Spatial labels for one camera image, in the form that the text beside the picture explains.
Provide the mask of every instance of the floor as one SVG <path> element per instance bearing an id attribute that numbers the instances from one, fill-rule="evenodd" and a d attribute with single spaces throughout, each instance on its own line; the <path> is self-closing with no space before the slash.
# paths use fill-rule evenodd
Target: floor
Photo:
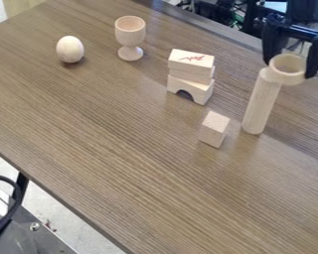
<path id="1" fill-rule="evenodd" d="M 0 0 L 0 22 L 45 0 Z M 16 179 L 17 171 L 0 158 L 0 175 Z M 0 185 L 9 192 L 9 188 Z M 24 206 L 43 222 L 51 222 L 56 234 L 79 254 L 122 254 L 115 245 L 97 233 L 38 186 L 30 183 Z"/>

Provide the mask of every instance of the cable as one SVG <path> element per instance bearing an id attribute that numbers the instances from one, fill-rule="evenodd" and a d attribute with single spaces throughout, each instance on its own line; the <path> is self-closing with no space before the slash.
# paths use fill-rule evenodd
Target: cable
<path id="1" fill-rule="evenodd" d="M 22 203 L 22 193 L 20 190 L 20 187 L 12 180 L 7 179 L 5 177 L 0 176 L 0 181 L 5 182 L 9 185 L 11 185 L 12 187 L 14 187 L 15 189 L 15 203 L 13 204 L 13 206 L 8 210 L 7 214 L 4 215 L 1 219 L 0 219 L 0 234 L 2 233 L 2 231 L 7 227 L 7 225 L 10 223 L 11 218 L 13 217 L 13 215 L 15 214 L 15 212 L 17 211 L 17 209 L 20 207 L 21 203 Z"/>

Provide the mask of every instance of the wood grain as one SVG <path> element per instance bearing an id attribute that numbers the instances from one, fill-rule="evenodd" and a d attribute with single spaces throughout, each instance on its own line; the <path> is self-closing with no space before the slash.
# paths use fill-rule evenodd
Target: wood grain
<path id="1" fill-rule="evenodd" d="M 146 20 L 145 57 L 113 22 Z M 79 37 L 63 65 L 55 44 Z M 166 92 L 173 48 L 215 55 L 222 149 L 208 107 Z M 260 137 L 240 130 L 260 55 L 127 0 L 57 0 L 0 25 L 0 155 L 129 253 L 318 253 L 318 79 L 282 89 Z"/>

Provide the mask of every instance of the robotic arm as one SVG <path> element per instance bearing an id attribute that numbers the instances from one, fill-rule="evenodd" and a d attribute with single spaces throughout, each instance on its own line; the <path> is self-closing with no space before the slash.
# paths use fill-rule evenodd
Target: robotic arm
<path id="1" fill-rule="evenodd" d="M 310 29 L 310 24 L 318 27 L 318 0 L 288 0 L 285 15 L 269 14 L 261 37 L 265 63 L 280 54 L 289 39 L 294 38 L 312 44 L 305 78 L 315 76 L 318 71 L 318 29 Z"/>

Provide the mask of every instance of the rectangular wooden block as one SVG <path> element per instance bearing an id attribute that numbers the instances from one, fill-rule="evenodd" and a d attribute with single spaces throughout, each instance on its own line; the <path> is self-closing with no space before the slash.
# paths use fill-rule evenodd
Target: rectangular wooden block
<path id="1" fill-rule="evenodd" d="M 214 56 L 174 49 L 168 60 L 168 67 L 210 76 L 214 62 Z"/>
<path id="2" fill-rule="evenodd" d="M 170 75 L 190 81 L 194 81 L 197 83 L 203 83 L 203 84 L 210 84 L 211 79 L 213 78 L 215 74 L 215 66 L 212 68 L 212 71 L 210 75 L 201 75 L 193 72 L 187 72 L 183 70 L 178 70 L 178 69 L 170 69 Z"/>
<path id="3" fill-rule="evenodd" d="M 177 93 L 179 90 L 187 91 L 191 94 L 193 100 L 201 105 L 205 105 L 213 94 L 215 87 L 215 80 L 211 79 L 209 84 L 202 84 L 177 78 L 174 76 L 168 76 L 167 90 L 173 93 Z"/>
<path id="4" fill-rule="evenodd" d="M 230 118 L 209 111 L 203 121 L 199 139 L 210 146 L 220 148 L 226 137 L 226 131 L 230 123 Z"/>

